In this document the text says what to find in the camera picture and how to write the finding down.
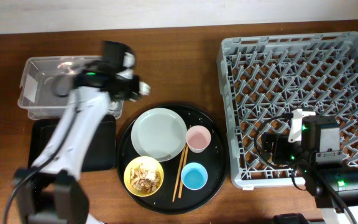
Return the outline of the grey plate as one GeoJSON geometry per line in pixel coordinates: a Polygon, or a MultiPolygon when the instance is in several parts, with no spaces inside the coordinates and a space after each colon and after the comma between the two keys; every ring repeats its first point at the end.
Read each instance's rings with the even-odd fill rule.
{"type": "Polygon", "coordinates": [[[178,113],[166,108],[153,108],[135,120],[131,141],[140,156],[164,162],[182,152],[186,132],[186,124],[178,113]]]}

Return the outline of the pink cup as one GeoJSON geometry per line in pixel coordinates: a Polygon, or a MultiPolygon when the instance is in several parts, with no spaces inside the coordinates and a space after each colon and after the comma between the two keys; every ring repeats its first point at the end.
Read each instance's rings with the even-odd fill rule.
{"type": "Polygon", "coordinates": [[[211,133],[204,126],[192,126],[186,133],[186,143],[194,153],[203,152],[211,142],[211,133]]]}

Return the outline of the yellow bowl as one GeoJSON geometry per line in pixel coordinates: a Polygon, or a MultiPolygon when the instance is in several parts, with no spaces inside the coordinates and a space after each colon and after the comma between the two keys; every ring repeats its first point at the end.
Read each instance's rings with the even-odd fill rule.
{"type": "Polygon", "coordinates": [[[161,188],[163,180],[164,180],[164,172],[163,172],[163,168],[161,166],[161,164],[154,158],[152,157],[147,157],[147,156],[140,156],[140,157],[136,157],[135,159],[131,160],[130,163],[128,163],[128,165],[125,168],[124,171],[124,185],[126,187],[126,189],[135,196],[138,197],[148,197],[153,195],[154,193],[156,193],[159,188],[161,188]],[[142,192],[137,191],[135,188],[133,188],[130,184],[130,169],[131,168],[135,168],[138,165],[143,164],[144,166],[146,166],[149,169],[157,169],[160,172],[161,175],[161,183],[160,185],[157,187],[157,190],[149,193],[149,194],[144,194],[142,192]]]}

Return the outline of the blue cup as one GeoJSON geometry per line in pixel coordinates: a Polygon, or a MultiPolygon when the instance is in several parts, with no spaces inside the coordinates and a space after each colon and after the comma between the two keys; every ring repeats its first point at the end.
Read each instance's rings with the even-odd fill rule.
{"type": "Polygon", "coordinates": [[[202,189],[208,180],[205,167],[197,162],[187,164],[181,171],[181,181],[190,190],[202,189]]]}

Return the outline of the peanut shells and rice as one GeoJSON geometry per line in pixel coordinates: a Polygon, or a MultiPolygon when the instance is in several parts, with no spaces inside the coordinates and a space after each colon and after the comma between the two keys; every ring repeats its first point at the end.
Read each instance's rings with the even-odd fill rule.
{"type": "Polygon", "coordinates": [[[137,191],[149,194],[157,190],[161,175],[157,169],[149,169],[143,164],[130,169],[130,184],[137,191]]]}

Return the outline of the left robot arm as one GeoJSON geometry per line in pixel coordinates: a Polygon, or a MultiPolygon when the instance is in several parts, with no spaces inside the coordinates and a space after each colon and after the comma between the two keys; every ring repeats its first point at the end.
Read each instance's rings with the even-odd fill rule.
{"type": "Polygon", "coordinates": [[[112,100],[138,100],[150,86],[134,75],[84,70],[73,79],[69,104],[29,169],[14,174],[10,201],[22,223],[97,223],[79,184],[85,155],[112,100]]]}

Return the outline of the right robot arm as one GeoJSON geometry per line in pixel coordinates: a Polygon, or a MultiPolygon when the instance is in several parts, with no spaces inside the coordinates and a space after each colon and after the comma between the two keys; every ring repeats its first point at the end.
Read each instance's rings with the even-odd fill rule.
{"type": "Polygon", "coordinates": [[[290,170],[291,178],[301,175],[325,223],[358,223],[358,168],[344,163],[336,119],[314,115],[296,121],[290,114],[280,119],[289,120],[300,138],[258,129],[257,154],[270,167],[290,170]]]}

